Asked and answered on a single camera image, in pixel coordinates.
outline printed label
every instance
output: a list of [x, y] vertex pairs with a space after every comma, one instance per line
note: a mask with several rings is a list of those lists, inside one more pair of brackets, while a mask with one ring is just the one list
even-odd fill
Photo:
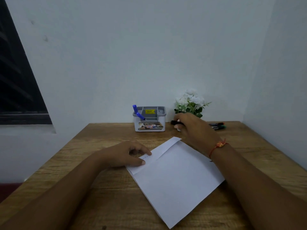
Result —
[[160, 122], [138, 123], [139, 130], [162, 130], [163, 125]]
[[155, 110], [145, 110], [145, 114], [155, 114]]

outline wood grain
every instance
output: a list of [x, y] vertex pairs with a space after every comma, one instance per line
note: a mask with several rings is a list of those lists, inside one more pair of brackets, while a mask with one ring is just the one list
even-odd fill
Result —
[[[293, 194], [307, 201], [307, 172], [240, 122], [226, 122], [218, 133], [248, 161]], [[0, 204], [0, 224], [63, 178], [93, 151], [125, 140], [137, 140], [150, 150], [173, 136], [165, 132], [135, 132], [132, 123], [91, 123]], [[83, 199], [69, 229], [168, 229], [125, 168], [103, 171]], [[223, 182], [173, 229], [253, 229], [236, 196]]]

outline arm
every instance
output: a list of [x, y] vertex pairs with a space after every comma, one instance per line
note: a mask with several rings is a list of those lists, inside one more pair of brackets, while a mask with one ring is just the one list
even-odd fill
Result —
[[130, 156], [129, 151], [151, 155], [148, 148], [130, 141], [97, 151], [4, 223], [0, 230], [65, 229], [79, 202], [102, 170], [124, 165], [140, 166], [145, 163], [140, 158]]
[[[185, 126], [175, 127], [205, 156], [221, 141], [200, 118], [180, 113], [175, 116], [178, 119]], [[307, 229], [307, 203], [254, 167], [230, 145], [215, 149], [211, 159], [236, 193], [255, 229]]]

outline window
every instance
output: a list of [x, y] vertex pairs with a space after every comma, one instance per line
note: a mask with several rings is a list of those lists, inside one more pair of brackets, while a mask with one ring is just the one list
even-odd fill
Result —
[[0, 0], [0, 125], [52, 124], [5, 0]]

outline left hand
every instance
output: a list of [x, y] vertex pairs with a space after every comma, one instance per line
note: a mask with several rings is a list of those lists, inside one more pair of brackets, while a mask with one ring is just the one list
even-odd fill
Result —
[[109, 166], [141, 166], [145, 161], [130, 155], [133, 154], [147, 154], [151, 155], [151, 151], [137, 141], [124, 141], [117, 145], [111, 146], [101, 150], [101, 153], [106, 156]]

